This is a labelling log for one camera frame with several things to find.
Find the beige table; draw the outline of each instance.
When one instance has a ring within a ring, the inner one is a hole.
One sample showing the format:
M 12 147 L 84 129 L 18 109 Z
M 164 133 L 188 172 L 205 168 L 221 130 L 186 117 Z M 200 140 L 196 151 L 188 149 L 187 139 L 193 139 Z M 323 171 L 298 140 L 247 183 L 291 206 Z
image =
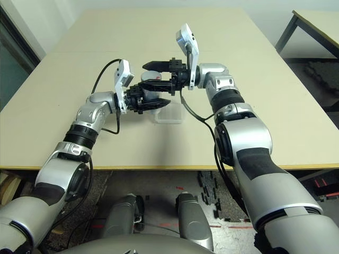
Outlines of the beige table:
M 293 10 L 293 17 L 276 43 L 278 53 L 285 47 L 297 26 L 339 58 L 339 12 Z
M 39 169 L 108 61 L 128 59 L 135 84 L 148 61 L 184 59 L 175 33 L 185 22 L 198 41 L 199 62 L 228 66 L 270 129 L 278 165 L 339 167 L 339 131 L 244 11 L 141 8 L 88 11 L 70 28 L 1 112 L 0 168 Z M 113 89 L 114 68 L 97 91 Z M 205 91 L 183 94 L 198 114 L 211 114 Z M 114 115 L 105 127 L 116 128 Z M 99 135 L 93 162 L 96 169 L 216 169 L 210 133 L 189 114 L 183 124 L 161 125 L 149 114 L 129 112 L 119 135 Z

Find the floor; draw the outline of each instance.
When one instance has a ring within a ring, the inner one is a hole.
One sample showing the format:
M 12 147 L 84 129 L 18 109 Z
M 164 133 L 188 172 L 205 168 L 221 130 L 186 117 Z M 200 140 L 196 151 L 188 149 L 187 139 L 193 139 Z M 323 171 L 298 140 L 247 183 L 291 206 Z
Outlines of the floor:
M 126 193 L 141 195 L 145 200 L 145 222 L 175 231 L 179 230 L 175 210 L 175 199 L 182 192 L 189 192 L 198 197 L 207 220 L 211 226 L 214 252 L 224 254 L 260 253 L 254 246 L 255 231 L 251 223 L 244 222 L 239 212 L 237 222 L 228 222 L 215 218 L 216 207 L 207 205 L 201 198 L 203 192 L 197 180 L 197 171 L 114 171 L 107 182 L 107 188 L 98 204 L 97 217 L 107 217 L 111 205 Z M 228 192 L 224 185 L 219 186 Z M 229 199 L 229 208 L 236 206 Z M 146 226 L 141 233 L 178 234 L 165 229 Z M 90 239 L 100 235 L 100 229 L 92 229 Z

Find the table leg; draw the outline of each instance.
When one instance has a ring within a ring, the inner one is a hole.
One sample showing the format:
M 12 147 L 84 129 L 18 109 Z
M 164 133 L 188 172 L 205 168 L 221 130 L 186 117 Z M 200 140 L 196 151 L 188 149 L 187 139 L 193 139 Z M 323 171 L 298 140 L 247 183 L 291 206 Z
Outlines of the table leg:
M 286 43 L 291 38 L 292 34 L 297 28 L 297 24 L 296 24 L 297 20 L 298 18 L 294 15 L 290 23 L 288 23 L 287 27 L 285 28 L 285 31 L 282 33 L 279 41 L 276 43 L 275 49 L 278 53 L 280 53 L 281 50 L 285 47 Z
M 301 19 L 297 19 L 295 24 L 299 26 L 301 29 L 303 29 L 305 32 L 307 32 L 310 36 L 313 37 L 317 42 L 319 42 L 325 49 L 327 49 L 330 53 L 332 53 L 336 58 L 339 58 L 339 48 L 331 43 L 329 40 L 327 40 L 322 34 L 317 32 L 315 29 L 313 29 L 311 26 L 309 26 L 307 23 L 305 23 Z

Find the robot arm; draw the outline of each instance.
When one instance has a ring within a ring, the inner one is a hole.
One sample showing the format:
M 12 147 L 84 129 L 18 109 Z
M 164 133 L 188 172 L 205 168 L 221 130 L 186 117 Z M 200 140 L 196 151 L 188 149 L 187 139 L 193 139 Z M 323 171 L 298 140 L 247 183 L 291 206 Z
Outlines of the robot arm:
M 177 33 L 182 35 L 177 42 L 185 54 L 186 46 L 191 45 L 186 31 L 184 25 Z M 202 63 L 196 70 L 189 70 L 180 60 L 172 59 L 153 61 L 143 67 L 171 72 L 170 81 L 139 83 L 146 89 L 171 94 L 185 85 L 190 87 L 189 77 L 195 72 L 194 85 L 206 90 L 215 115 L 218 157 L 236 173 L 248 216 L 257 231 L 255 246 L 262 253 L 339 250 L 339 228 L 322 215 L 322 208 L 297 179 L 274 164 L 270 156 L 271 135 L 252 107 L 245 103 L 225 66 Z
M 138 85 L 124 92 L 122 87 L 127 87 L 132 78 L 129 63 L 121 60 L 115 72 L 117 93 L 90 95 L 64 140 L 57 144 L 39 171 L 32 193 L 0 210 L 0 250 L 30 253 L 45 238 L 66 202 L 84 195 L 89 172 L 86 163 L 108 115 L 126 110 L 142 113 L 170 102 L 159 98 L 145 101 Z

